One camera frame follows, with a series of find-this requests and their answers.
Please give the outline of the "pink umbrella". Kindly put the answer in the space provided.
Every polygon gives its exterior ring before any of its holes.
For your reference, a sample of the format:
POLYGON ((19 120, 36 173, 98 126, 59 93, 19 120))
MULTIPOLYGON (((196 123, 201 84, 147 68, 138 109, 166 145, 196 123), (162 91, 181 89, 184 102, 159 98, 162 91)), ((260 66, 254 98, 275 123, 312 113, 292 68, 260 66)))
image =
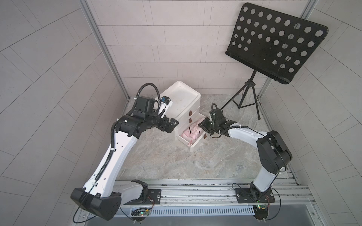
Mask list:
POLYGON ((190 138, 191 141, 197 140, 200 134, 203 132, 203 129, 199 127, 200 123, 201 121, 195 122, 194 124, 190 125, 188 129, 186 129, 188 138, 190 138))
POLYGON ((198 138, 199 134, 200 132, 198 129, 192 130, 191 128, 188 128, 182 133, 181 137, 183 137, 184 139, 195 140, 198 138))

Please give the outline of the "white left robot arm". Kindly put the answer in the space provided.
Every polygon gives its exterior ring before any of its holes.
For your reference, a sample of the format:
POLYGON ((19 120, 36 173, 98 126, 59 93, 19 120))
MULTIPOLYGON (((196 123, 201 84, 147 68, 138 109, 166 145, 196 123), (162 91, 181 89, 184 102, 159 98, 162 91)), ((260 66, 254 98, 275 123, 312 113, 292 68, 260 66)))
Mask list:
POLYGON ((147 86, 159 93, 153 83, 145 83, 140 87, 132 109, 112 124, 110 146, 97 169, 83 187, 75 188, 71 193, 71 199, 78 209, 111 220, 122 205, 129 202, 144 204, 150 200, 147 183, 139 180, 132 180, 119 192, 113 190, 126 157, 141 134, 152 128, 172 133, 179 124, 176 119, 165 116, 171 103, 170 98, 160 95, 156 99, 140 96, 147 86))

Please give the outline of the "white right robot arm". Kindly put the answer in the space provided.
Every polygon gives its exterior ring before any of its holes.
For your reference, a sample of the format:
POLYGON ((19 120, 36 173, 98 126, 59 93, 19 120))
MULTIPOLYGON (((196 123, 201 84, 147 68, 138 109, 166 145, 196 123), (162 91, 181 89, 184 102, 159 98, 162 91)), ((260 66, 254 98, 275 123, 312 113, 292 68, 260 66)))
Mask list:
POLYGON ((249 189, 246 190, 249 196, 247 199, 252 202, 270 201, 271 197, 268 194, 272 191, 272 183, 280 172, 287 169, 287 165, 293 159, 281 135, 277 131, 256 131, 236 121, 228 120, 216 103, 211 105, 209 115, 209 118, 199 123, 199 127, 210 136, 217 134, 216 138, 226 136, 238 139, 258 150, 262 167, 249 189))

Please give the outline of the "white drawer cabinet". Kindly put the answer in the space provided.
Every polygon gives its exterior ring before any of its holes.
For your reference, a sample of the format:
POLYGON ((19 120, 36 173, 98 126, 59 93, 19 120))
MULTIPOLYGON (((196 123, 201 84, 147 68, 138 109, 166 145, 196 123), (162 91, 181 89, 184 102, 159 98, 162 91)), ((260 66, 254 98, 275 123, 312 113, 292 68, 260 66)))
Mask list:
POLYGON ((182 126, 190 126, 199 115, 201 94, 185 83, 177 81, 161 93, 160 96, 162 98, 166 96, 172 102, 165 115, 179 122, 178 126, 170 133, 172 139, 177 140, 185 131, 182 126))

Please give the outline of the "white bottom drawer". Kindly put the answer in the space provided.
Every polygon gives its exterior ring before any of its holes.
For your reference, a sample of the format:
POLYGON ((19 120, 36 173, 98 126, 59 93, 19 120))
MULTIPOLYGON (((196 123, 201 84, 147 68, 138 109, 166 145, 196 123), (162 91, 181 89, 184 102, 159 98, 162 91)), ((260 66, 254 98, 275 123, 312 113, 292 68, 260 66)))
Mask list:
POLYGON ((205 120, 205 116, 198 113, 192 115, 186 122, 178 126, 175 131, 177 140, 186 145, 191 152, 206 138, 206 132, 199 127, 199 124, 205 120))

